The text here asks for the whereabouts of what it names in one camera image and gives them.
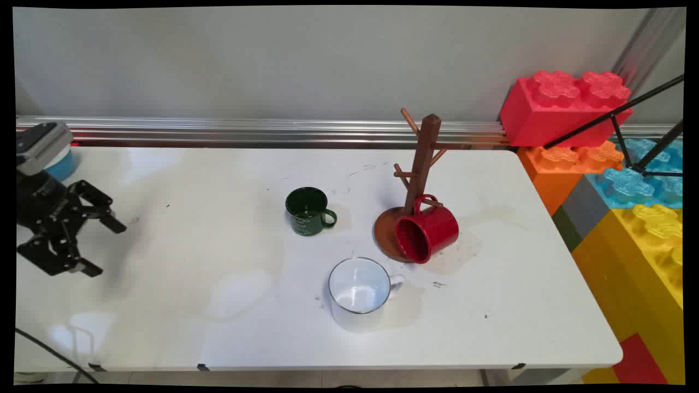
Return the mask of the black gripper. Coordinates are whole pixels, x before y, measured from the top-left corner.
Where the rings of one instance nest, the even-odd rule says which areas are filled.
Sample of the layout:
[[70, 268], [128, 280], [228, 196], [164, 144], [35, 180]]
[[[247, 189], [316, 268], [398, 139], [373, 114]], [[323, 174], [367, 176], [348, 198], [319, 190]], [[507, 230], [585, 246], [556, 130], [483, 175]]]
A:
[[[17, 246], [17, 253], [50, 276], [81, 272], [94, 278], [102, 274], [102, 268], [82, 257], [77, 235], [88, 219], [116, 234], [127, 230], [115, 217], [112, 198], [87, 181], [65, 186], [48, 172], [32, 176], [17, 172], [16, 186], [16, 224], [33, 234]], [[67, 194], [68, 212], [82, 221], [43, 221]]]

